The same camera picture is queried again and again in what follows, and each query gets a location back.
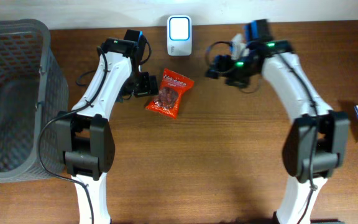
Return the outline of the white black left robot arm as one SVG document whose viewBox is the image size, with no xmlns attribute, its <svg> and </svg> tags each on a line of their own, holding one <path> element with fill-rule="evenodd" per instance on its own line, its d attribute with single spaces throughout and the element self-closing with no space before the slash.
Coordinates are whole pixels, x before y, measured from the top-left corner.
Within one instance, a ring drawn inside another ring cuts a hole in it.
<svg viewBox="0 0 358 224">
<path fill-rule="evenodd" d="M 156 78 L 141 70 L 146 50 L 150 44 L 139 30 L 106 39 L 97 49 L 99 66 L 84 95 L 54 123 L 59 160 L 76 187 L 80 223 L 111 222 L 106 179 L 115 144 L 109 119 L 115 103 L 158 93 Z"/>
</svg>

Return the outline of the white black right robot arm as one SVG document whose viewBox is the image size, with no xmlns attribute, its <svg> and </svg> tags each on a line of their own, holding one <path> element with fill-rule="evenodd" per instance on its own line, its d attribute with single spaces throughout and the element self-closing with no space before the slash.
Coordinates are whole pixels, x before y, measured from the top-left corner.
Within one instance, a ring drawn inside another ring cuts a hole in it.
<svg viewBox="0 0 358 224">
<path fill-rule="evenodd" d="M 260 75 L 275 90 L 288 119 L 290 132 L 282 150 L 288 174 L 284 198 L 272 223 L 311 223 L 311 212 L 321 189 L 341 167 L 346 154 L 350 121 L 334 111 L 309 81 L 299 56 L 288 40 L 273 37 L 266 19 L 252 21 L 225 43 L 228 55 L 204 55 L 206 77 L 225 77 L 225 83 L 245 91 L 250 78 Z"/>
</svg>

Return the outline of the red orange snack bag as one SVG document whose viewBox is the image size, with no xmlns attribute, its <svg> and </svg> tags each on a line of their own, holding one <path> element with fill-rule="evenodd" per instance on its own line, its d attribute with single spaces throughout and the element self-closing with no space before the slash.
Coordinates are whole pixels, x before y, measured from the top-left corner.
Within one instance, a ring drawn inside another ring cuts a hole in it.
<svg viewBox="0 0 358 224">
<path fill-rule="evenodd" d="M 193 88 L 194 83 L 192 79 L 166 68 L 157 96 L 153 97 L 145 109 L 176 119 L 181 98 Z"/>
</svg>

